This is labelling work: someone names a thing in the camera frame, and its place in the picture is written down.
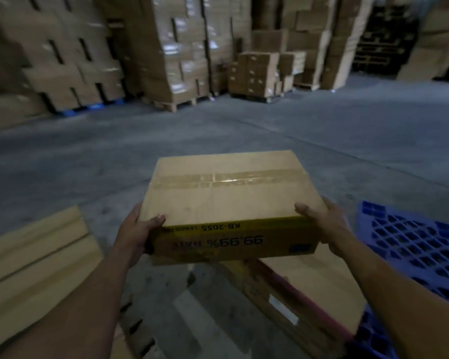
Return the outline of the person's left hand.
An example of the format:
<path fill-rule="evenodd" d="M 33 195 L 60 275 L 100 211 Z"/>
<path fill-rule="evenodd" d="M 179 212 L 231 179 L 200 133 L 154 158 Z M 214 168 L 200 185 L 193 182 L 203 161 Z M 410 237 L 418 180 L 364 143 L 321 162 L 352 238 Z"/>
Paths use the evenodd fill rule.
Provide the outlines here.
<path fill-rule="evenodd" d="M 126 271 L 133 267 L 146 251 L 149 235 L 143 235 L 139 219 L 141 204 L 137 204 L 121 223 L 116 236 L 110 260 L 116 270 Z"/>

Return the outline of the person's right hand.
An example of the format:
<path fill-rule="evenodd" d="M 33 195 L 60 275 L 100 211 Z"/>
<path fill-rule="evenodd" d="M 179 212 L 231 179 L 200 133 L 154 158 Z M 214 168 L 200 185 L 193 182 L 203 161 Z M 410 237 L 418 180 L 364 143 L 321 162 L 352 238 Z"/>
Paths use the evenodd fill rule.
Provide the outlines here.
<path fill-rule="evenodd" d="M 336 256 L 342 258 L 343 244 L 355 235 L 347 221 L 347 217 L 342 209 L 325 196 L 321 196 L 327 207 L 326 222 L 324 227 L 318 228 L 322 231 L 320 242 L 328 245 L 329 249 Z"/>

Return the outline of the taped cardboard box yellow side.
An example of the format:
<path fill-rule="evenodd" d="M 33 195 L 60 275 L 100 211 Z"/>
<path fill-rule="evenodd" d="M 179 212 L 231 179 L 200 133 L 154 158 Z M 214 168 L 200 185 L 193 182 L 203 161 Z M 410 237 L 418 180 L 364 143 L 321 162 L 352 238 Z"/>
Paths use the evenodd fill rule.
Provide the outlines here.
<path fill-rule="evenodd" d="M 151 265 L 312 254 L 322 232 L 298 202 L 328 211 L 290 150 L 160 158 L 140 211 L 166 218 L 147 241 Z"/>

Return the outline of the person's left forearm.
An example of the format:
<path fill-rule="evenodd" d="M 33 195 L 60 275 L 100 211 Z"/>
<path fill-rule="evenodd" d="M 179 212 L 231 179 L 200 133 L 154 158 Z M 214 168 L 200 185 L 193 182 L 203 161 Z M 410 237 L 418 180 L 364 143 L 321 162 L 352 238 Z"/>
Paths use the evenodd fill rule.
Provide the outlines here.
<path fill-rule="evenodd" d="M 0 353 L 0 359 L 135 359 L 115 336 L 131 248 L 114 247 L 77 289 Z"/>

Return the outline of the person's right forearm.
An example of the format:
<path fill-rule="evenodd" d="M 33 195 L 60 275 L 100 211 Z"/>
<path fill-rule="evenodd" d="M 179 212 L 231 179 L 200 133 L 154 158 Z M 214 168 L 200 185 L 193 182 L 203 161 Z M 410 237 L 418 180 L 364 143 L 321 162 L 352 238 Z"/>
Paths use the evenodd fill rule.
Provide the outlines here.
<path fill-rule="evenodd" d="M 449 359 L 449 302 L 345 231 L 333 240 L 399 359 Z"/>

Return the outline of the cardboard box with red stripe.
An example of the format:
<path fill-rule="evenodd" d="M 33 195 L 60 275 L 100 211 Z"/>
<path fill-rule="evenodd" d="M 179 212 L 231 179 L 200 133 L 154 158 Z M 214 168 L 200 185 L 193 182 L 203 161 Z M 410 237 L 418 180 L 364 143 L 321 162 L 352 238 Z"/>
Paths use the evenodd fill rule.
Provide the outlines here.
<path fill-rule="evenodd" d="M 366 300 L 328 245 L 302 256 L 212 264 L 312 359 L 341 359 Z"/>

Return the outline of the blue plastic pallet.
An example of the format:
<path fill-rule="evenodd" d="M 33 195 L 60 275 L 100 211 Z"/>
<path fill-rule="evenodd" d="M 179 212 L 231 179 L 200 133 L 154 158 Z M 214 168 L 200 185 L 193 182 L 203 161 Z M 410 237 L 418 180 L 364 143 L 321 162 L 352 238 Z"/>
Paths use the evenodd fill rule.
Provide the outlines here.
<path fill-rule="evenodd" d="M 449 302 L 449 224 L 362 200 L 357 238 L 390 266 Z"/>

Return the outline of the wooden pallet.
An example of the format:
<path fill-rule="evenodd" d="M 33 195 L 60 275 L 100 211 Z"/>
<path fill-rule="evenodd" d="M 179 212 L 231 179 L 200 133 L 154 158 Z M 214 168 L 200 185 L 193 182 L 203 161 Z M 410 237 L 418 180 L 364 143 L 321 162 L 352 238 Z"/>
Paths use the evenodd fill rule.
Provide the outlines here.
<path fill-rule="evenodd" d="M 140 97 L 139 100 L 144 104 L 153 107 L 155 109 L 176 113 L 181 108 L 185 108 L 188 106 L 195 107 L 201 102 L 214 102 L 216 99 L 212 94 L 209 94 L 207 96 L 194 97 L 191 98 L 190 100 L 179 103 L 155 101 L 145 96 Z"/>

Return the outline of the flat cardboard boxes pile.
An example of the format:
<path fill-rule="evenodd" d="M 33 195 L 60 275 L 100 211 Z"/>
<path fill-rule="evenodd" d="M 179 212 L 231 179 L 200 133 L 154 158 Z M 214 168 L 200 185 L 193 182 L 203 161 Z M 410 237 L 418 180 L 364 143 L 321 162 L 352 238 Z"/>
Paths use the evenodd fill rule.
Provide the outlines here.
<path fill-rule="evenodd" d="M 0 345 L 41 320 L 102 259 L 78 206 L 0 235 Z"/>

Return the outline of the small labelled cardboard box stack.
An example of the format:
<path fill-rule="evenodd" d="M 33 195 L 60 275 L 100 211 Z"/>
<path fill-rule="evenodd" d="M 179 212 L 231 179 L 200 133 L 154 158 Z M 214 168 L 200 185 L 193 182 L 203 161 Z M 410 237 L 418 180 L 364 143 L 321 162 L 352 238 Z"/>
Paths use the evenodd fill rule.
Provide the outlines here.
<path fill-rule="evenodd" d="M 270 100 L 294 90 L 294 79 L 305 68 L 307 52 L 244 52 L 228 67 L 232 96 Z"/>

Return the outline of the tall cardboard box stack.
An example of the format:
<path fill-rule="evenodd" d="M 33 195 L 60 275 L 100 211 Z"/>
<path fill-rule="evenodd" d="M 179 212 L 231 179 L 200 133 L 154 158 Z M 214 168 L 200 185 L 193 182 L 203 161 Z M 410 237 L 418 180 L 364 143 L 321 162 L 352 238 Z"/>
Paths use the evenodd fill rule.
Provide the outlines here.
<path fill-rule="evenodd" d="M 342 88 L 375 0 L 253 0 L 251 49 L 305 52 L 293 69 L 294 85 L 308 90 Z"/>

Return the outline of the shrink-wrapped cardboard box stack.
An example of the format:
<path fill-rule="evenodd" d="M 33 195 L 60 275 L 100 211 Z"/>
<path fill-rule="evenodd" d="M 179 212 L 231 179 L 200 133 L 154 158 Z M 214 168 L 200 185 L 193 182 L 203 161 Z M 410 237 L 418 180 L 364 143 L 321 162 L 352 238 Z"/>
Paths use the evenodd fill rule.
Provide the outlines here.
<path fill-rule="evenodd" d="M 179 103 L 228 91 L 228 67 L 250 44 L 252 0 L 94 0 L 124 33 L 127 74 L 143 96 Z"/>

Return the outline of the stack of dark pallets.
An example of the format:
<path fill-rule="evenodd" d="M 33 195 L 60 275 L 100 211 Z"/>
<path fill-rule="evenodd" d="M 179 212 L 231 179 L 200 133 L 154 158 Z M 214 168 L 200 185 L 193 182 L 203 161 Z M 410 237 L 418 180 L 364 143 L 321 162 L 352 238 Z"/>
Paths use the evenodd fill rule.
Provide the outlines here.
<path fill-rule="evenodd" d="M 412 5 L 375 5 L 352 64 L 354 72 L 396 76 L 409 59 L 419 30 Z"/>

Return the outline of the stack of plain cardboard boxes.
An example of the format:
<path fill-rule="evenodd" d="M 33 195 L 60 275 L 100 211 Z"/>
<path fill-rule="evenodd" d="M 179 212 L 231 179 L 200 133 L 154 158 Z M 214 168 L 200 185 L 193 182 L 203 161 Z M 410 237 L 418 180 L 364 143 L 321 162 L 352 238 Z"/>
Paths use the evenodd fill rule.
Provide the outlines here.
<path fill-rule="evenodd" d="M 0 32 L 18 48 L 27 87 L 53 113 L 125 98 L 94 0 L 0 0 Z"/>

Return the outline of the blurred cardboard box stack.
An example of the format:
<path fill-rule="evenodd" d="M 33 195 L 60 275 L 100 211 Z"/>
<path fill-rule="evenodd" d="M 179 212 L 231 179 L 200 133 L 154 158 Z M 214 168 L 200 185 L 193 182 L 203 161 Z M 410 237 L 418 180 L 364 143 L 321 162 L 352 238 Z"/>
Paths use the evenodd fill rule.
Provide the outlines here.
<path fill-rule="evenodd" d="M 449 0 L 438 0 L 420 23 L 416 44 L 396 80 L 431 81 L 449 71 Z"/>

